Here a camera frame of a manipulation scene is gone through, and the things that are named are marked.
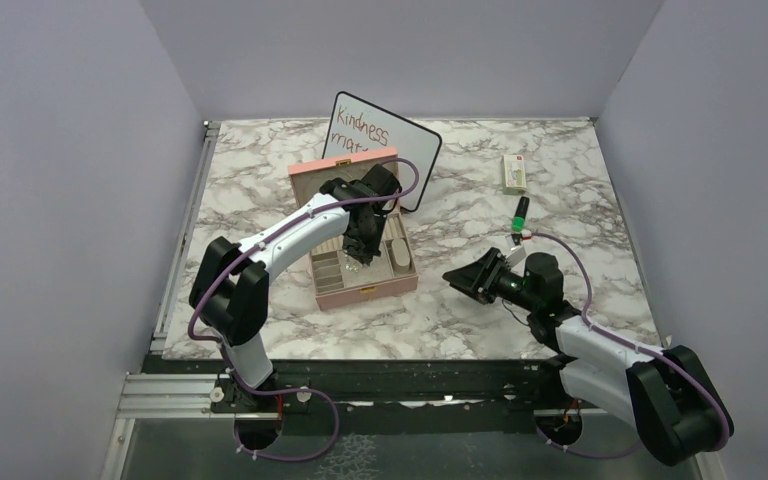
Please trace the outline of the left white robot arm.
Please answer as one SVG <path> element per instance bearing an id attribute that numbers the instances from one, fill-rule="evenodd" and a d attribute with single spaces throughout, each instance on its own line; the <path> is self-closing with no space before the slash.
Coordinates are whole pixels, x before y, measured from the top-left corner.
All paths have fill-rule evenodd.
<path id="1" fill-rule="evenodd" d="M 193 309 L 189 336 L 199 340 L 202 321 L 238 381 L 236 396 L 258 411 L 273 401 L 274 369 L 260 331 L 269 313 L 269 289 L 288 267 L 328 240 L 342 237 L 346 254 L 362 264 L 379 256 L 387 216 L 403 187 L 382 161 L 362 178 L 325 181 L 296 212 L 272 227 L 238 242 L 211 241 L 189 295 Z"/>

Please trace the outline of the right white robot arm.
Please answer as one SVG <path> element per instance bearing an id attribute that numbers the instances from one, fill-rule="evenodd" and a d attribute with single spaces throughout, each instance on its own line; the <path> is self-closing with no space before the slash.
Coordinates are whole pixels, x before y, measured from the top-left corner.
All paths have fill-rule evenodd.
<path id="1" fill-rule="evenodd" d="M 504 300 L 527 311 L 532 336 L 555 353 L 536 383 L 545 404 L 577 399 L 601 408 L 633 427 L 668 466 L 730 439 L 733 420 L 693 350 L 646 345 L 587 319 L 565 299 L 564 275 L 551 254 L 528 255 L 522 273 L 513 266 L 491 248 L 442 278 L 481 304 Z"/>

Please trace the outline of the pink jewelry box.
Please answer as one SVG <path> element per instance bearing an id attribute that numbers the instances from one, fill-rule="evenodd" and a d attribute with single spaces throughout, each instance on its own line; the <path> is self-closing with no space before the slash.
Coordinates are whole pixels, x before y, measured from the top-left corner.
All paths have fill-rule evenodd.
<path id="1" fill-rule="evenodd" d="M 346 182 L 361 181 L 364 184 L 376 185 L 383 183 L 385 180 L 383 176 L 374 179 L 367 177 L 367 173 L 375 164 L 388 169 L 393 177 L 406 173 L 408 178 L 402 180 L 400 185 L 407 188 L 412 184 L 414 176 L 408 166 L 396 160 L 397 157 L 395 148 L 385 147 L 294 164 L 288 168 L 288 175 L 297 205 L 302 206 L 319 191 L 323 183 L 335 177 L 342 178 Z M 410 271 L 402 275 L 394 273 L 391 262 L 391 242 L 398 238 L 405 239 L 412 260 Z M 417 288 L 418 273 L 409 234 L 397 206 L 392 207 L 384 223 L 384 233 L 379 247 L 381 255 L 376 257 L 370 265 L 362 265 L 345 254 L 342 250 L 342 242 L 341 236 L 329 239 L 308 254 L 315 299 L 320 309 L 328 310 L 394 296 Z"/>

